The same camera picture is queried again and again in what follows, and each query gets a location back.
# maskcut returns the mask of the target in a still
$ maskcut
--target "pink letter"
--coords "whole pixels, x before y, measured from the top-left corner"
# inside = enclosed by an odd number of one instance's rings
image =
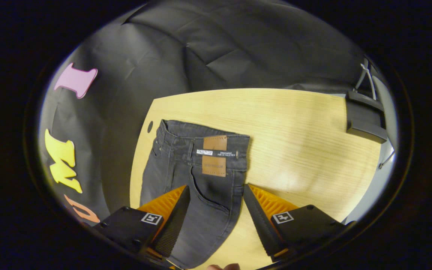
[[[79,217],[82,217],[83,219],[87,219],[87,220],[92,221],[92,222],[99,223],[99,219],[96,216],[96,214],[93,211],[91,211],[88,207],[71,200],[65,194],[63,194],[63,195],[64,195],[65,199],[67,200],[67,202],[69,202],[69,204],[71,204],[72,206],[76,206],[76,207],[84,210],[87,213],[87,214],[85,214],[81,211],[78,211],[76,208],[73,207],[74,211],[76,212],[76,214],[79,215]]]
[[[64,87],[76,92],[76,97],[82,99],[89,89],[89,86],[96,78],[97,69],[83,71],[72,67],[74,63],[69,64],[58,78],[54,90],[58,87]]]

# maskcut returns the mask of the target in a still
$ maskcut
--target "letter m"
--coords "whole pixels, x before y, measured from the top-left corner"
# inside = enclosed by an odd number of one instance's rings
[[[61,142],[51,137],[49,130],[45,131],[44,142],[46,150],[48,151],[55,164],[49,167],[54,180],[57,183],[63,183],[70,188],[73,188],[79,193],[83,193],[81,185],[76,179],[68,179],[76,176],[76,172],[73,171],[69,166],[74,167],[76,161],[74,159],[74,143],[70,140],[67,142]]]

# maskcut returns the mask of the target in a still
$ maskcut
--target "jeans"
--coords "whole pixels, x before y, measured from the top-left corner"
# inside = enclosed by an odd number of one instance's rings
[[[226,135],[226,175],[203,174],[204,138]],[[162,120],[142,176],[140,204],[188,185],[190,203],[171,256],[182,269],[204,263],[225,241],[240,214],[249,136]]]

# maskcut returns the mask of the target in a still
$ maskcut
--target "white woven label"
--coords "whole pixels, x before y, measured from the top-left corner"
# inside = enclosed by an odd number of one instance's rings
[[[213,155],[213,152],[210,151],[210,150],[197,149],[197,150],[196,150],[196,154],[198,154],[198,155],[212,156],[212,155]]]

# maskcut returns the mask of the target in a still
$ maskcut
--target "white cable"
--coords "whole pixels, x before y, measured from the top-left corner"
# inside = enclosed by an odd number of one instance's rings
[[[361,67],[363,68],[363,70],[365,70],[365,72],[369,78],[369,83],[371,84],[372,99],[376,100],[376,91],[374,90],[374,83],[372,82],[371,73],[369,72],[369,69],[367,67],[365,67],[363,64],[361,64]]]
[[[386,164],[386,162],[388,162],[389,159],[391,159],[391,157],[393,157],[394,154],[395,154],[395,151],[393,150],[393,152],[391,153],[391,155],[389,155],[389,157],[383,163],[380,163],[378,165],[378,168],[381,169]]]
[[[364,59],[364,66],[368,67],[368,60],[366,58]],[[353,88],[353,91],[358,92],[357,90],[360,87],[360,85],[363,82],[363,80],[365,79],[365,75],[366,75],[366,72],[365,72],[365,69],[363,69],[363,71],[361,72],[360,80],[358,80],[358,83]]]

